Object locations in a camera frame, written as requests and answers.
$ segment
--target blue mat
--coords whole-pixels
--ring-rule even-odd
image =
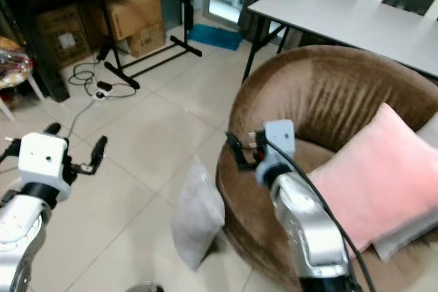
[[[189,40],[235,51],[239,48],[242,36],[237,32],[195,24],[193,30],[189,32]]]

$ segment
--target pink pillow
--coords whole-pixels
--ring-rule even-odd
[[[438,206],[438,150],[387,104],[309,178],[359,251]]]

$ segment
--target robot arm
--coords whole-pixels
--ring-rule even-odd
[[[251,133],[249,146],[261,156],[247,163],[242,144],[228,133],[240,170],[254,170],[257,182],[270,191],[276,218],[284,227],[291,258],[304,292],[351,292],[351,277],[344,239],[320,200],[270,141],[289,157],[295,153],[294,126],[290,120],[267,122]]]
[[[75,165],[67,155],[68,140],[57,137],[59,124],[44,133],[30,133],[13,140],[0,157],[18,157],[18,191],[8,191],[0,206],[0,292],[25,292],[31,262],[45,238],[45,226],[56,204],[67,200],[78,174],[94,174],[107,138],[92,152],[89,165]]]

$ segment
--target brown armchair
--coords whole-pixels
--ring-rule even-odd
[[[260,66],[239,91],[229,130],[245,140],[267,120],[289,118],[296,128],[295,160],[310,172],[328,161],[388,103],[414,130],[438,111],[438,87],[388,59],[344,47],[311,46],[278,55]],[[216,184],[225,203],[225,232],[240,255],[256,269],[299,291],[286,234],[266,190],[253,172],[238,172],[225,144]],[[379,291],[399,292],[427,266],[432,231],[383,263],[372,248],[363,253]],[[367,287],[359,267],[356,273]]]

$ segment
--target chair leg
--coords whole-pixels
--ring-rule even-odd
[[[3,111],[3,113],[11,120],[12,122],[15,122],[14,114],[9,110],[9,107],[3,102],[3,99],[0,97],[0,109]]]
[[[38,85],[36,84],[34,77],[32,75],[30,75],[27,78],[28,82],[30,83],[30,86],[32,87],[32,89],[34,90],[36,96],[40,99],[40,101],[44,100],[44,95],[41,92],[41,89],[38,87]]]

